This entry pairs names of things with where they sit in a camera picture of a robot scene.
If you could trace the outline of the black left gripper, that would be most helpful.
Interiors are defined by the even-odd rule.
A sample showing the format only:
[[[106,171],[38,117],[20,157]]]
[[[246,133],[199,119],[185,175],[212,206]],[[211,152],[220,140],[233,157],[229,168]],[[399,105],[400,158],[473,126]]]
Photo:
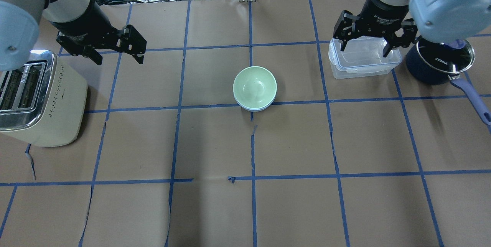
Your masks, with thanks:
[[[80,54],[101,66],[103,56],[97,51],[98,44],[109,34],[109,49],[126,53],[138,64],[143,64],[146,52],[146,39],[133,25],[126,25],[117,30],[102,12],[95,0],[90,0],[88,7],[79,18],[68,23],[56,23],[59,30],[56,41],[70,54]]]

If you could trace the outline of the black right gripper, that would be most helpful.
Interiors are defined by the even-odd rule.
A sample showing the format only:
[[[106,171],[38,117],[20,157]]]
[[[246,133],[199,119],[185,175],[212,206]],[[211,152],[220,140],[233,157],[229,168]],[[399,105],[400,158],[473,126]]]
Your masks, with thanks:
[[[339,41],[340,51],[344,52],[350,40],[363,36],[383,37],[386,45],[382,56],[387,57],[391,50],[398,47],[407,48],[416,41],[416,23],[403,23],[408,12],[408,5],[394,6],[380,0],[366,0],[358,16],[347,10],[340,13],[334,26],[333,38]],[[397,36],[395,32],[401,28],[403,34]]]

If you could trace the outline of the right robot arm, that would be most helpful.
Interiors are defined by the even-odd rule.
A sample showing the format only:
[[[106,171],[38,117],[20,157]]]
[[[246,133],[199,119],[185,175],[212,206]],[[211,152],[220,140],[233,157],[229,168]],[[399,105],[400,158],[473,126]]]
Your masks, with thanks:
[[[342,11],[333,38],[341,51],[362,36],[383,38],[383,57],[392,49],[408,47],[417,36],[450,44],[489,27],[490,4],[491,0],[366,0],[358,15]]]

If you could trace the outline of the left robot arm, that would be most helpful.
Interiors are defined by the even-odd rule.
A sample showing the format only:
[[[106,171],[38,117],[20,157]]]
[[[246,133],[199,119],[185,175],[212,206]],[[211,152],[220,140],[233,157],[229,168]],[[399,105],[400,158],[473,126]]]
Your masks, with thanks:
[[[99,50],[126,53],[142,64],[146,39],[132,25],[115,28],[96,0],[1,0],[0,49],[2,72],[28,61],[46,19],[58,30],[56,41],[72,56],[102,64]]]

